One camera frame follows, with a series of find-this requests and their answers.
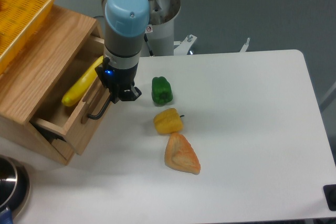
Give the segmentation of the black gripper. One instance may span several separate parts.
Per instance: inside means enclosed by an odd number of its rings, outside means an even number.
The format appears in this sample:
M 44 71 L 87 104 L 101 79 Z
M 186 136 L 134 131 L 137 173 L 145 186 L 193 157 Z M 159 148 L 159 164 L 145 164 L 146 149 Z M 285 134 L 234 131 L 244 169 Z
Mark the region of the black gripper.
M 138 64 L 129 69 L 117 69 L 110 65 L 106 57 L 102 64 L 95 67 L 95 71 L 102 85 L 109 90 L 109 100 L 116 104 L 121 101 L 135 101 L 142 94 L 135 86 L 134 78 L 137 73 Z

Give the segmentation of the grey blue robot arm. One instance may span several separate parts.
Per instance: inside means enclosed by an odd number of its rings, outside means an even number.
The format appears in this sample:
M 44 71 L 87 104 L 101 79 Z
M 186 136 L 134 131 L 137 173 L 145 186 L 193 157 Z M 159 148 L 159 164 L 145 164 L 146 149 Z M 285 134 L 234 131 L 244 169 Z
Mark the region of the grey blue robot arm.
M 113 103 L 134 101 L 141 95 L 134 78 L 150 23 L 151 1 L 157 0 L 101 0 L 105 21 L 104 59 L 96 72 Z

